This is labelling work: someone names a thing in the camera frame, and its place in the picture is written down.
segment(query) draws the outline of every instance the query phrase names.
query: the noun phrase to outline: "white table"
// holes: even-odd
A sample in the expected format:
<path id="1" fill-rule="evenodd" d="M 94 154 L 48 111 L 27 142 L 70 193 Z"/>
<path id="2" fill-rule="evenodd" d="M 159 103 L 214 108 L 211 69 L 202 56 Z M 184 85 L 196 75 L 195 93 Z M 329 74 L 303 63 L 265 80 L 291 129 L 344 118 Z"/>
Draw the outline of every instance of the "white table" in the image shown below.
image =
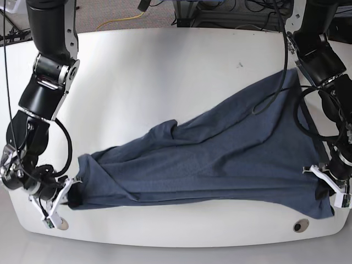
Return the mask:
<path id="1" fill-rule="evenodd" d="M 105 31 L 79 35 L 79 45 L 81 66 L 58 115 L 73 139 L 72 177 L 78 171 L 78 155 L 121 145 L 168 119 L 182 123 L 283 68 L 282 36 L 265 32 Z M 351 71 L 349 45 L 332 46 Z M 36 53 L 33 43 L 8 47 L 13 113 L 29 81 Z M 308 97 L 308 105 L 321 133 L 337 132 L 322 113 L 317 95 Z M 0 146 L 4 146 L 9 121 L 4 88 L 0 89 L 0 119 Z M 67 156 L 66 140 L 55 124 L 49 136 L 40 162 L 61 168 Z M 315 220 L 282 205 L 236 200 L 88 211 L 62 206 L 59 213 L 70 227 L 61 231 L 43 226 L 26 193 L 16 190 L 10 196 L 20 224 L 28 231 L 141 246 L 236 246 L 321 237 L 340 231 L 349 212 L 335 210 L 334 217 Z M 294 233 L 294 223 L 302 218 L 310 221 L 309 228 Z"/>

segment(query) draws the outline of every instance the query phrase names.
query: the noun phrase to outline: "fabric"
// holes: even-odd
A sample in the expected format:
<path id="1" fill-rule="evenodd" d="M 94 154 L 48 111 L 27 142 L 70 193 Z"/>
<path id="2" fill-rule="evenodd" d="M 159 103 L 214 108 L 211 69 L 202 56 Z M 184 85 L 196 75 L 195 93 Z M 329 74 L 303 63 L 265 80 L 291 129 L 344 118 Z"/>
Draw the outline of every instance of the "fabric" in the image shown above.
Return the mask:
<path id="1" fill-rule="evenodd" d="M 90 209 L 245 199 L 278 203 L 317 219 L 332 216 L 328 196 L 315 198 L 318 178 L 302 174 L 303 166 L 322 157 L 293 121 L 301 92 L 296 71 L 288 71 L 283 88 L 290 89 L 267 111 L 251 113 L 275 92 L 281 74 L 182 125 L 169 120 L 123 146 L 79 157 L 83 183 L 69 192 L 69 205 Z M 301 110 L 299 119 L 307 126 Z"/>

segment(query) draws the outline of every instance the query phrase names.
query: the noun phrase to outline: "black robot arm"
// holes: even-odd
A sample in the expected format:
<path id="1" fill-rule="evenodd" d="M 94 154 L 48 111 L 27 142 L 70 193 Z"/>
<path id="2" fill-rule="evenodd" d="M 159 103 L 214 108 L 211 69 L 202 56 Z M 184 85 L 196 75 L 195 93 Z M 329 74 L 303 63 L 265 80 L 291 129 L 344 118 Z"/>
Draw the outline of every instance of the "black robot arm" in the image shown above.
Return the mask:
<path id="1" fill-rule="evenodd" d="M 304 94 L 318 91 L 323 111 L 336 123 L 339 136 L 324 137 L 302 130 L 307 135 L 328 142 L 331 160 L 321 171 L 328 174 L 338 188 L 346 189 L 349 193 L 352 173 L 352 81 L 344 74 L 346 67 L 333 51 L 327 37 L 330 23 L 342 2 L 343 0 L 295 1 L 292 16 L 286 21 L 286 30 L 296 53 L 296 64 L 313 86 L 304 91 Z M 349 206 L 349 201 L 344 203 L 342 207 Z"/>
<path id="2" fill-rule="evenodd" d="M 79 67 L 75 29 L 76 0 L 27 0 L 32 38 L 39 53 L 31 79 L 23 92 L 20 110 L 9 124 L 7 145 L 0 162 L 0 179 L 10 190 L 23 187 L 30 195 L 53 200 L 64 188 L 72 158 L 72 145 L 64 126 L 56 119 Z M 56 122 L 69 141 L 66 166 L 37 166 L 48 144 L 48 129 Z"/>

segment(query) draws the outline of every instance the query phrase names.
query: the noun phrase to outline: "equipment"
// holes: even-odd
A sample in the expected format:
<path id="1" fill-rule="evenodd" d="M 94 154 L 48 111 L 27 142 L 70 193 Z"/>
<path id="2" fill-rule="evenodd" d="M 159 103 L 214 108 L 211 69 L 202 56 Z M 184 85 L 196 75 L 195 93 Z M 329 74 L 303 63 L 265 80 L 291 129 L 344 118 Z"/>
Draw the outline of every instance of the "equipment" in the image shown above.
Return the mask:
<path id="1" fill-rule="evenodd" d="M 75 0 L 45 3 L 27 0 L 32 36 L 39 55 L 19 102 L 21 110 L 8 127 L 7 145 L 0 163 L 3 184 L 10 190 L 20 187 L 26 190 L 48 228 L 67 228 L 56 209 L 72 183 L 78 181 L 72 182 L 63 176 L 70 164 L 72 146 L 67 131 L 56 119 L 79 67 L 76 59 L 75 5 Z M 347 75 L 343 75 L 346 68 L 326 37 L 337 6 L 337 1 L 295 1 L 286 30 L 289 51 L 296 56 L 296 63 L 313 85 L 312 89 L 319 90 L 326 116 L 336 123 L 340 131 L 339 136 L 323 137 L 303 130 L 312 137 L 327 141 L 332 156 L 329 164 L 321 166 L 320 170 L 312 167 L 309 171 L 325 180 L 334 191 L 343 191 L 342 199 L 335 201 L 336 206 L 349 207 L 352 109 L 348 86 L 352 82 Z M 51 166 L 36 166 L 39 155 L 48 144 L 51 121 L 63 129 L 68 139 L 68 161 L 60 172 Z M 47 210 L 41 205 L 41 200 L 47 201 Z"/>

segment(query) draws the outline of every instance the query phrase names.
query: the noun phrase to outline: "gray carpet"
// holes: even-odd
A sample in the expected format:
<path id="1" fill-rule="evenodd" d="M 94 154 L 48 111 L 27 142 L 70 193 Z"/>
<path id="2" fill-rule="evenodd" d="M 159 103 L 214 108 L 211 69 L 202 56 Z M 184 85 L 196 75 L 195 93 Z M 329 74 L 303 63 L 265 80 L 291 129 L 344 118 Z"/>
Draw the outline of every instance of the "gray carpet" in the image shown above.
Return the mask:
<path id="1" fill-rule="evenodd" d="M 226 0 L 226 2 L 216 10 L 229 11 L 236 0 Z M 95 31 L 101 23 L 115 19 L 126 18 L 140 14 L 137 6 L 140 0 L 77 0 L 80 9 L 76 12 L 76 29 L 78 33 Z M 152 4 L 159 3 L 159 0 L 152 0 Z M 247 10 L 243 0 L 237 0 L 233 12 L 243 12 Z M 20 29 L 29 28 L 28 16 L 23 14 L 8 14 Z M 157 7 L 149 7 L 147 12 L 138 19 L 110 23 L 100 30 L 114 29 L 138 29 L 138 28 L 163 28 L 171 26 L 174 20 L 174 8 L 172 1 L 165 1 Z"/>

